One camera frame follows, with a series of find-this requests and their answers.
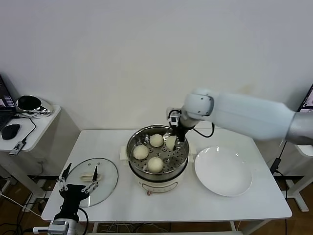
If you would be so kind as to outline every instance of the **white table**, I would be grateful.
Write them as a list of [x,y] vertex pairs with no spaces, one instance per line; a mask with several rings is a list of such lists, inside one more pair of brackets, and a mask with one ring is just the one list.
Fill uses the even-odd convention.
[[[205,134],[211,130],[200,129]],[[84,130],[67,160],[72,169],[88,158],[107,158],[118,169],[119,180],[113,193],[100,204],[85,208],[93,222],[212,222],[254,220],[243,229],[250,234],[271,219],[291,217],[279,187],[273,179],[254,141],[243,135],[217,128],[210,139],[190,131],[187,139],[197,152],[208,146],[224,146],[236,150],[252,169],[251,188],[239,197],[223,197],[212,193],[197,179],[193,164],[188,164],[183,182],[170,192],[152,194],[137,185],[129,166],[119,160],[122,146],[135,130]],[[60,211],[63,199],[56,185],[42,214],[52,220]],[[79,211],[82,221],[85,217]]]
[[[307,158],[313,157],[313,146],[312,145],[295,145],[296,149],[298,149],[299,153]],[[308,212],[309,208],[305,201],[303,200],[300,191],[303,190],[306,186],[313,182],[313,171],[311,170],[309,174],[305,175],[301,180],[299,180],[296,184],[293,183],[292,180],[286,180],[286,183],[289,187],[287,191],[287,197],[293,198],[299,209],[302,212]]]
[[[58,105],[53,105],[52,107],[53,113],[48,117],[32,118],[36,124],[36,129],[27,137],[26,145],[23,147],[22,151],[31,151],[36,146],[53,120],[56,118],[61,110],[61,107]],[[31,121],[24,118],[12,119],[8,122],[7,125],[11,124],[20,124],[21,127],[17,135],[11,140],[3,140],[2,137],[0,137],[0,152],[10,152],[17,144],[17,142],[22,141],[25,136],[34,128],[34,125],[31,123]],[[36,198],[43,198],[45,192],[40,188],[40,186],[42,186],[44,181],[40,180],[38,184],[34,183],[34,181],[28,178],[23,169],[21,169],[21,167],[12,160],[13,158],[14,156],[9,155],[8,153],[1,155],[0,165],[5,170],[0,170],[0,175],[3,178],[6,178],[9,173],[10,175],[14,176],[15,179],[25,185],[30,191],[32,191],[33,195],[28,199],[28,203],[34,202]]]

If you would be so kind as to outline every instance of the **wooden floor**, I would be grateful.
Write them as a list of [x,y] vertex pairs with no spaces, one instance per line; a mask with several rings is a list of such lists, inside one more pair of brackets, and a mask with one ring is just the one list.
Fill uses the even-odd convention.
[[[0,185],[3,185],[5,180],[0,180]],[[45,190],[52,190],[55,185],[54,180],[48,180],[44,186]],[[281,189],[285,189],[283,180],[279,180]],[[4,195],[9,196],[20,204],[25,203],[29,190],[26,189],[20,183],[14,186],[10,186]],[[287,220],[288,235],[313,235],[313,185],[310,184],[301,192],[305,202],[307,203],[309,212],[301,212],[293,199],[288,199],[290,208],[292,209],[293,216]],[[36,213],[38,211],[38,205],[34,205],[33,210]],[[15,224],[17,224],[17,216],[19,214],[19,220],[21,220],[21,227],[23,230],[32,228],[34,226],[47,226],[49,223],[42,221],[36,215],[25,212],[20,212],[20,207],[9,202],[7,199],[0,198],[0,234],[1,235],[13,235],[16,230]],[[245,226],[246,222],[241,222],[239,230]],[[89,225],[89,231],[92,232],[93,224]],[[99,224],[97,232],[105,233],[110,230],[111,232],[128,233],[156,233],[156,232],[218,232],[218,231],[230,231],[230,225],[228,222],[220,223],[155,223],[155,224],[128,224],[126,225],[114,225]],[[274,220],[255,231],[253,235],[284,235],[285,234],[285,220]]]

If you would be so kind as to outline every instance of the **table leg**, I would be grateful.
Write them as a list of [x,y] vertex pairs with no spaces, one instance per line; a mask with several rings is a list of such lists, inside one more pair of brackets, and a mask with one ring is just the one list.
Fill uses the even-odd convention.
[[[292,180],[286,180],[286,183],[289,187],[289,190],[287,191],[287,197],[293,198],[295,200],[295,202],[297,203],[299,209],[302,212],[308,212],[309,208],[308,208],[307,204],[305,204],[305,201],[303,200],[303,198],[300,194],[300,190],[305,188],[308,185],[308,182],[311,183],[312,180],[313,179],[308,181],[308,179],[305,179],[303,182],[299,181],[298,183],[300,183],[300,184],[298,184],[298,183],[294,184]],[[284,191],[282,191],[282,193],[283,193],[284,197],[286,197],[286,191],[284,190]]]
[[84,233],[85,227],[81,225],[80,223],[77,223],[75,229],[76,229],[77,235],[82,235]]
[[236,231],[236,227],[235,227],[234,221],[230,221],[229,223],[230,223],[231,230],[232,231]]
[[[45,182],[46,182],[46,180],[41,179],[41,180],[39,180],[39,181],[37,182],[37,185],[38,185],[40,188],[42,188],[42,187],[45,185]],[[52,194],[52,191],[46,191],[46,192],[44,192],[42,195],[33,194],[33,193],[30,194],[30,196],[28,197],[28,199],[27,199],[27,201],[26,201],[26,204],[28,204],[28,205],[26,206],[26,208],[28,208],[28,209],[31,210],[31,209],[33,208],[34,203],[36,202],[37,199],[49,198],[51,194]],[[24,211],[24,212],[29,212],[29,210],[26,210],[25,208],[23,208],[22,211]]]
[[45,191],[37,186],[37,184],[26,175],[26,173],[12,160],[12,158],[13,157],[8,156],[7,154],[2,154],[0,157],[0,165],[34,194],[43,195]]
[[260,227],[262,227],[263,225],[267,224],[268,222],[270,222],[270,219],[250,221],[249,224],[242,229],[242,233],[244,235],[249,235],[256,231],[257,229],[259,229]]
[[99,225],[98,222],[95,222],[95,223],[93,224],[93,229],[92,229],[92,232],[93,232],[93,233],[97,233],[97,231],[98,231],[98,225]]
[[13,177],[9,178],[11,175],[5,170],[3,169],[3,167],[0,166],[0,176],[4,179],[6,179],[6,181],[9,181],[10,184],[12,185],[16,185],[17,180],[14,179]]

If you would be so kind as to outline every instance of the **black cable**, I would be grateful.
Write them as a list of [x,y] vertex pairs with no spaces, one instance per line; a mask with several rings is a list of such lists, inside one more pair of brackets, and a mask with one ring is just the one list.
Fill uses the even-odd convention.
[[85,231],[83,232],[83,235],[86,235],[86,233],[87,233],[87,229],[88,229],[88,225],[89,225],[89,219],[88,219],[88,215],[87,215],[87,212],[84,210],[84,209],[82,209],[82,208],[78,208],[82,213],[84,213],[85,214],[85,217],[86,217],[86,227],[85,227]]
[[10,179],[10,178],[13,178],[13,176],[2,178],[2,180],[6,180],[6,179]]
[[204,134],[202,134],[201,132],[197,131],[195,128],[192,128],[195,132],[197,132],[199,135],[205,137],[205,138],[210,138],[212,137],[212,135],[214,134],[214,130],[215,130],[215,125],[214,123],[212,123],[212,133],[209,136],[206,136]]
[[[286,202],[287,202],[287,204],[288,204],[288,200],[287,200],[287,198],[288,198],[288,195],[287,195],[288,189],[287,189],[286,177],[285,177],[281,172],[279,172],[278,170],[276,170],[275,172],[284,177],[285,188],[286,188],[286,197],[285,197],[285,200],[286,200]],[[285,219],[285,235],[287,235],[287,219]]]
[[282,157],[282,154],[283,154],[283,152],[284,152],[284,149],[285,149],[285,147],[286,147],[286,144],[287,144],[287,141],[285,141],[284,146],[283,146],[283,149],[282,149],[282,151],[280,152],[278,159],[280,159],[280,158]]
[[[26,197],[26,200],[24,201],[23,205],[26,204],[26,202],[28,201],[28,198],[30,197],[30,195],[32,195],[32,193],[30,193],[30,194]],[[21,208],[20,208],[20,211],[19,211],[19,213],[18,213],[18,216],[17,216],[17,218],[16,218],[16,230],[15,230],[15,234],[17,234],[17,235],[19,234],[19,228],[20,228],[20,232],[21,232],[21,234],[22,234],[21,222],[22,222],[23,217],[24,217],[24,214],[25,214],[25,211],[23,211],[23,212],[22,212],[22,216],[21,216],[21,218],[20,218],[20,220],[19,220],[20,213],[21,213],[22,210],[23,210],[23,208],[21,207]]]
[[283,146],[283,148],[282,148],[282,151],[281,151],[280,154],[279,154],[279,157],[278,157],[278,158],[275,158],[273,164],[270,166],[269,170],[270,170],[271,174],[274,174],[274,173],[277,171],[278,166],[279,166],[279,164],[280,164],[280,162],[281,162],[281,157],[282,157],[283,152],[284,152],[284,150],[285,150],[286,144],[287,144],[287,141],[285,141],[284,146]]
[[8,231],[5,231],[4,233],[2,233],[2,235],[5,235],[5,234],[8,233],[8,232],[14,232],[14,233],[15,233],[14,230],[8,230]]
[[[6,197],[3,197],[5,200],[7,200],[9,203],[11,203],[11,204],[13,204],[13,205],[16,205],[16,203],[15,202],[12,202],[11,200],[9,200],[9,199],[7,199]],[[38,204],[38,203],[40,203],[40,202],[34,202],[34,203],[24,203],[24,204],[22,204],[22,203],[20,203],[21,205],[23,205],[23,206],[26,206],[26,205],[31,205],[31,204]]]
[[33,180],[34,179],[36,179],[38,176],[40,176],[43,172],[44,172],[44,163],[43,162],[38,162],[40,165],[41,165],[41,172],[38,174],[38,175],[36,175],[34,178],[33,178]]
[[16,224],[11,224],[11,223],[3,223],[3,224],[0,224],[0,227],[1,226],[3,226],[3,225],[11,225],[11,226],[16,226]]
[[34,128],[25,136],[25,138],[22,140],[22,142],[25,144],[27,137],[36,129],[36,124],[34,121],[29,117],[20,117],[20,116],[13,116],[12,118],[24,118],[24,119],[29,119],[31,123],[34,125]]
[[41,115],[41,114],[35,114],[35,115],[33,115],[33,116],[30,116],[30,117],[33,118],[33,117],[39,116],[39,115]]

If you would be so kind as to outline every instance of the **power cord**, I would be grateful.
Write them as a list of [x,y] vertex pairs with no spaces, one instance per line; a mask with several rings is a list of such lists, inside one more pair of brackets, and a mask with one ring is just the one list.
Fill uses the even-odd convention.
[[[118,228],[119,228],[119,226],[125,226],[125,227],[127,228],[127,230],[128,230],[130,233],[132,233],[132,232],[134,231],[134,229],[133,229],[133,225],[134,225],[134,224],[136,224],[136,223],[120,223],[120,224],[112,223],[112,224],[108,225],[109,228],[108,228],[107,230],[101,230],[100,232],[106,232],[106,233],[115,233],[115,232],[116,232],[116,233],[118,233]],[[115,226],[116,226],[116,230],[115,230],[115,231],[111,231],[111,229],[112,229],[113,227],[115,227]]]
[[41,165],[41,171],[38,175],[36,175],[34,178],[32,178],[33,180],[36,179],[38,176],[40,176],[44,172],[44,162],[41,161],[41,162],[37,162],[37,163]]
[[[7,200],[7,202],[9,202],[9,203],[11,203],[11,204],[13,204],[13,205],[16,205],[16,203],[14,203],[14,202],[12,202],[11,200],[9,200],[9,199],[7,199],[7,198],[5,198],[5,197],[3,197],[5,200]],[[30,205],[30,204],[38,204],[39,202],[34,202],[34,203],[23,203],[23,205],[24,206],[26,206],[26,205]]]
[[82,208],[78,208],[82,213],[84,213],[85,214],[85,217],[86,217],[86,227],[85,227],[85,230],[84,230],[84,232],[83,232],[83,235],[86,235],[86,233],[87,233],[87,229],[88,229],[88,225],[89,225],[89,218],[88,218],[88,215],[87,215],[87,212],[84,210],[84,209],[82,209]]
[[11,224],[11,223],[3,223],[3,224],[0,224],[0,227],[1,226],[3,226],[3,225],[9,225],[9,226],[17,226],[16,224]]
[[274,157],[271,158],[271,159],[269,159],[269,160],[266,162],[266,165],[269,164],[274,158],[276,158],[276,155],[277,155],[277,153],[279,152],[279,149],[280,149],[280,147],[282,146],[283,142],[284,142],[284,140],[282,140],[282,141],[280,142],[280,144],[279,144],[279,146],[278,146],[278,149],[277,149],[277,151],[276,151]]
[[[284,177],[284,181],[285,181],[285,188],[286,188],[286,197],[285,197],[285,200],[288,204],[288,195],[287,195],[287,192],[288,192],[288,188],[287,188],[287,182],[286,182],[286,177],[281,173],[279,172],[278,170],[275,170],[276,173],[280,174],[282,177]],[[285,219],[285,235],[287,235],[287,219]]]
[[[31,205],[31,204],[33,204],[33,205],[38,204],[38,206],[39,206],[39,205],[41,205],[41,204],[44,202],[45,199],[47,199],[47,198],[45,198],[46,194],[47,194],[47,191],[45,190],[45,195],[44,195],[44,198],[43,198],[43,200],[42,200],[41,202],[23,203],[23,205],[26,206],[26,205]],[[18,213],[18,216],[17,216],[17,218],[16,218],[16,226],[17,226],[17,229],[16,229],[14,235],[18,235],[18,234],[19,234],[19,233],[18,233],[18,228],[19,228],[20,231],[21,231],[21,235],[23,235],[24,233],[32,233],[32,232],[33,232],[33,228],[28,228],[28,229],[22,230],[21,222],[22,222],[23,217],[24,217],[24,215],[25,215],[25,211],[23,211],[22,216],[21,216],[21,218],[19,219],[21,212],[22,212],[22,208],[20,209],[20,211],[19,211],[19,213]]]
[[27,137],[36,129],[36,124],[34,123],[34,121],[29,117],[20,117],[20,116],[13,116],[13,119],[19,119],[19,118],[24,118],[24,119],[29,119],[31,121],[31,123],[34,125],[34,128],[25,136],[25,138],[22,140],[23,144],[26,144],[26,139]]
[[287,141],[285,141],[283,149],[282,149],[282,151],[279,154],[279,157],[274,160],[272,166],[270,167],[269,170],[270,170],[271,174],[274,174],[275,172],[277,172],[277,169],[278,169],[278,166],[279,166],[279,164],[281,162],[281,157],[282,157],[282,154],[283,154],[283,152],[285,150],[286,144],[287,144]]
[[160,229],[161,231],[165,232],[165,233],[168,233],[168,230],[167,229],[164,229],[164,228],[161,228],[160,226],[158,225],[155,225],[153,223],[144,223],[144,225],[149,225],[149,226],[153,226],[157,229]]
[[9,198],[9,197],[5,196],[5,195],[4,195],[4,194],[2,194],[2,193],[0,193],[0,194],[1,194],[3,197],[5,197],[5,198],[7,198],[7,199],[11,200],[11,201],[12,201],[12,202],[14,202],[15,204],[19,205],[20,207],[23,207],[24,209],[29,210],[30,212],[32,212],[33,214],[35,214],[36,216],[38,216],[38,217],[40,217],[40,218],[41,218],[41,216],[40,216],[39,214],[37,214],[37,213],[33,212],[31,209],[28,209],[27,207],[22,206],[20,203],[18,203],[18,202],[16,202],[16,201],[14,201],[13,199],[11,199],[11,198]]
[[194,130],[195,132],[197,132],[199,135],[201,135],[202,137],[205,137],[205,138],[210,138],[212,137],[212,135],[214,134],[214,130],[215,130],[215,125],[214,123],[211,123],[212,124],[212,132],[209,136],[206,136],[204,134],[202,134],[201,132],[197,131],[195,128],[192,128],[192,130]]
[[237,225],[237,230],[236,231],[239,231],[239,225],[240,225],[241,221],[239,221],[238,225]]
[[2,233],[2,235],[5,235],[5,234],[8,233],[8,232],[14,232],[14,233],[15,233],[14,230],[8,230],[8,231],[5,231],[4,233]]
[[[27,199],[28,199],[28,197],[29,197],[30,195],[31,195],[31,194],[29,194],[29,195],[27,196],[26,200],[24,201],[24,203],[22,203],[22,205],[33,204],[33,203],[28,203],[28,204],[26,204],[26,201],[27,201]],[[8,230],[8,231],[5,231],[3,234],[8,233],[8,232],[14,232],[13,235],[19,235],[19,233],[20,233],[20,235],[22,234],[21,221],[22,221],[24,212],[23,212],[23,214],[22,214],[21,219],[19,220],[21,211],[22,211],[22,208],[20,208],[20,211],[19,211],[19,213],[18,213],[18,215],[17,215],[16,224],[4,223],[4,224],[7,224],[7,225],[16,226],[15,231],[14,231],[14,230]]]
[[5,178],[2,178],[1,180],[7,180],[7,179],[10,179],[10,178],[13,178],[13,176],[5,177]]

